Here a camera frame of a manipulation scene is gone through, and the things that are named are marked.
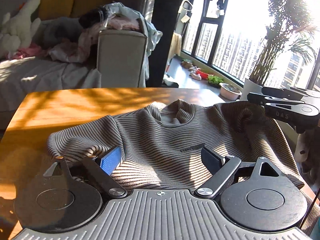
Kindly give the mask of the potted bamboo plant white pot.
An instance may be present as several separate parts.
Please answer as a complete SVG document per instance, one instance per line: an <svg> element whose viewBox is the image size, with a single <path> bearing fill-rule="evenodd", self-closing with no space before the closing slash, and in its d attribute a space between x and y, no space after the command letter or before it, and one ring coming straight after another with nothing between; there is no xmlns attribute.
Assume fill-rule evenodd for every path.
<svg viewBox="0 0 320 240"><path fill-rule="evenodd" d="M260 93L276 59L286 50L298 54L308 63L316 58L312 48L315 27L306 0L268 0L271 23L266 26L265 42L254 68L244 83L241 100L250 92Z"/></svg>

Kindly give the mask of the yellow sofa cushion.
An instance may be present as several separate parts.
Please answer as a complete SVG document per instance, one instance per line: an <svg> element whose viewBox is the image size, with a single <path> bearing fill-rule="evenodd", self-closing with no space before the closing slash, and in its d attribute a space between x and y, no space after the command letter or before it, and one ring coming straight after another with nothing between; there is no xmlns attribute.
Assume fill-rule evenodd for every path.
<svg viewBox="0 0 320 240"><path fill-rule="evenodd" d="M69 17L73 4L74 0L41 0L38 17L42 21Z"/></svg>

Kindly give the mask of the pink bowl planter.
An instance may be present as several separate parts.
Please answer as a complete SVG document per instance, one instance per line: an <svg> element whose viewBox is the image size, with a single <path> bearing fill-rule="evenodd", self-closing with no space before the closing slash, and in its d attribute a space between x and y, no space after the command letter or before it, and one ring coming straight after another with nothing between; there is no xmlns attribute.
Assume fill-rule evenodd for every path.
<svg viewBox="0 0 320 240"><path fill-rule="evenodd" d="M219 85L221 96L228 100L235 101L242 95L242 92L239 89L235 88L230 84L221 82L219 83Z"/></svg>

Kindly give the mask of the beige sofa with grey cover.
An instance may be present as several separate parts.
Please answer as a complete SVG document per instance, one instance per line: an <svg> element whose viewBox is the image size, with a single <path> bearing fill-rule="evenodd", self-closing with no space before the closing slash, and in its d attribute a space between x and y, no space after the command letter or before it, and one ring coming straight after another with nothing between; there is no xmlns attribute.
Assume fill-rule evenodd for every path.
<svg viewBox="0 0 320 240"><path fill-rule="evenodd" d="M19 105L32 92L84 88L145 87L148 43L146 24L139 30L104 29L85 62L47 57L1 61L1 129L5 130Z"/></svg>

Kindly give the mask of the red dish on floor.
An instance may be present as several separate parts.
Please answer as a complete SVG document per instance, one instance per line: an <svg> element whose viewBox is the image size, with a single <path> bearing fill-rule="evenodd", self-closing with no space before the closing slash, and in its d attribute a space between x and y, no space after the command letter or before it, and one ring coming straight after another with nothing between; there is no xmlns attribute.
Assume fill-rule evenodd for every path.
<svg viewBox="0 0 320 240"><path fill-rule="evenodd" d="M210 76L210 74L205 73L205 72L201 71L200 69L196 70L196 75L199 75L201 77L201 79L203 79L203 80L207 80L208 77Z"/></svg>

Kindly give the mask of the white standing garment steamer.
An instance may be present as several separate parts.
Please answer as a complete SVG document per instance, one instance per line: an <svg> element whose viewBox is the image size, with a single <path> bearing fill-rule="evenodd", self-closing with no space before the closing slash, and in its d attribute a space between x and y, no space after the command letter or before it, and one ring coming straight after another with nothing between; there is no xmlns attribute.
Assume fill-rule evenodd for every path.
<svg viewBox="0 0 320 240"><path fill-rule="evenodd" d="M184 25L190 20L189 14L192 12L193 4L189 0L183 0L178 9L175 33L182 34Z"/></svg>

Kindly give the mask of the dark pillar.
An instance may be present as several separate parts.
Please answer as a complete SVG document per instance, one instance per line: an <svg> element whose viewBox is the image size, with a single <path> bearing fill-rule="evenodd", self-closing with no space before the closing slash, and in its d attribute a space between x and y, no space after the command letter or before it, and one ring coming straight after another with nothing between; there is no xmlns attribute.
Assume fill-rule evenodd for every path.
<svg viewBox="0 0 320 240"><path fill-rule="evenodd" d="M162 37L149 56L147 87L160 87L163 80L176 17L182 0L155 0L151 22L162 32Z"/></svg>

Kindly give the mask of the striped grey brown sweater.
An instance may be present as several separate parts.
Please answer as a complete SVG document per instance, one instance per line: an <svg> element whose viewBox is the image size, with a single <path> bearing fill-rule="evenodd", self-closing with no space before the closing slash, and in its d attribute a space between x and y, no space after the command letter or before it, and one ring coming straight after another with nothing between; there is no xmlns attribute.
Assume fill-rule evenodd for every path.
<svg viewBox="0 0 320 240"><path fill-rule="evenodd" d="M215 204L194 200L194 190L210 178L201 161L208 147L222 156L244 161L270 159L301 189L304 180L274 119L263 107L247 101L210 107L177 100L152 103L130 113L110 116L51 134L48 153L79 161L102 154L113 146L121 150L121 163L112 178L137 199L112 203L115 214L90 230L103 239L221 239L245 238L229 230L214 215Z"/></svg>

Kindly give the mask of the small green plant tray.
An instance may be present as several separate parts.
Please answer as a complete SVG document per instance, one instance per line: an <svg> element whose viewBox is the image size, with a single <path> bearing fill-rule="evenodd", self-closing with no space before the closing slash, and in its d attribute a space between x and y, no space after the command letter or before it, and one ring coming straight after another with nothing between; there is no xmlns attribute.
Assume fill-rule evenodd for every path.
<svg viewBox="0 0 320 240"><path fill-rule="evenodd" d="M220 88L220 83L224 83L223 78L216 75L208 75L208 85L214 88Z"/></svg>

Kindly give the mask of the white plush toy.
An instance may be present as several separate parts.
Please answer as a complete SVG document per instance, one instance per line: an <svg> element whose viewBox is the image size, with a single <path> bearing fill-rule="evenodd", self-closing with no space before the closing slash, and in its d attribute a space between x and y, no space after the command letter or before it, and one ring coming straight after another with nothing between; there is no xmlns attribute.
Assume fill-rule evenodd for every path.
<svg viewBox="0 0 320 240"><path fill-rule="evenodd" d="M4 15L1 26L1 59L31 45L41 24L40 18L32 22L31 16L40 2L41 0L28 0L14 17L9 12Z"/></svg>

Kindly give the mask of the pile of clothes on sofa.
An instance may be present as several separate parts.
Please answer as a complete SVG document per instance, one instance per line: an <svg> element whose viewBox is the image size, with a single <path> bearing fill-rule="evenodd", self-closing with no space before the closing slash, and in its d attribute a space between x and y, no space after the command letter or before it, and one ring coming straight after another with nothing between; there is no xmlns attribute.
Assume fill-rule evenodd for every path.
<svg viewBox="0 0 320 240"><path fill-rule="evenodd" d="M41 36L39 56L49 56L53 61L83 63L98 43L103 30L132 30L147 37L147 55L155 49L162 32L144 16L122 3L97 7L79 18L60 17L49 21Z"/></svg>

